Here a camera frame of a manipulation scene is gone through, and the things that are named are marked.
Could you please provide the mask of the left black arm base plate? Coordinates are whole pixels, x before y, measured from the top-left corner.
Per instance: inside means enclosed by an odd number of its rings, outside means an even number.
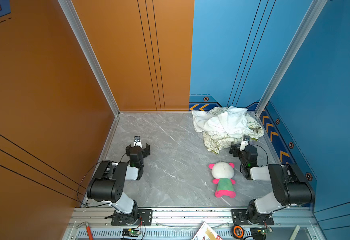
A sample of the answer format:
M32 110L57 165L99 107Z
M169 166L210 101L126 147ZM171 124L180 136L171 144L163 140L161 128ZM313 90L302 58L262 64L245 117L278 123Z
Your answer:
M153 219L152 209L133 210L131 214L122 214L114 211L112 216L112 226L150 226Z

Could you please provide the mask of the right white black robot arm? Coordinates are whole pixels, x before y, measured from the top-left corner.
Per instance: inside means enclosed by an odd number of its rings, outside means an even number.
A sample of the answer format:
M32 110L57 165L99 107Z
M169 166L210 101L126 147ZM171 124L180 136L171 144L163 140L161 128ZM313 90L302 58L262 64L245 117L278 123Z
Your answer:
M257 165L256 145L247 145L241 149L232 145L229 151L240 159L240 172L249 181L271 182L272 192L253 199L246 210L232 210L236 225L273 225L272 214L292 205L304 205L315 201L315 193L297 164Z

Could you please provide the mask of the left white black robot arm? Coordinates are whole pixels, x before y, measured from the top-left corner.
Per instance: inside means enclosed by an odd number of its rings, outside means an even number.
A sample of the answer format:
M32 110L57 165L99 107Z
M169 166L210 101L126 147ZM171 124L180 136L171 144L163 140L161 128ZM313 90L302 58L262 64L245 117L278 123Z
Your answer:
M114 213L105 219L111 219L114 226L133 226L144 224L144 214L138 209L136 200L131 199L125 192L126 181L139 181L144 173L144 159L151 155L151 146L146 143L126 147L129 162L113 163L100 162L88 188L87 196L90 200L100 202L101 206L109 205Z

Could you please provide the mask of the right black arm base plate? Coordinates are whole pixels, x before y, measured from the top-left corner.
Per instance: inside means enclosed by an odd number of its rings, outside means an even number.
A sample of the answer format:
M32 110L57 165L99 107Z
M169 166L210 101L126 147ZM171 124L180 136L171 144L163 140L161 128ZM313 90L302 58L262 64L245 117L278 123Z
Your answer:
M274 220L271 214L259 214L254 212L250 214L245 209L233 209L231 210L231 217L235 225L274 225Z

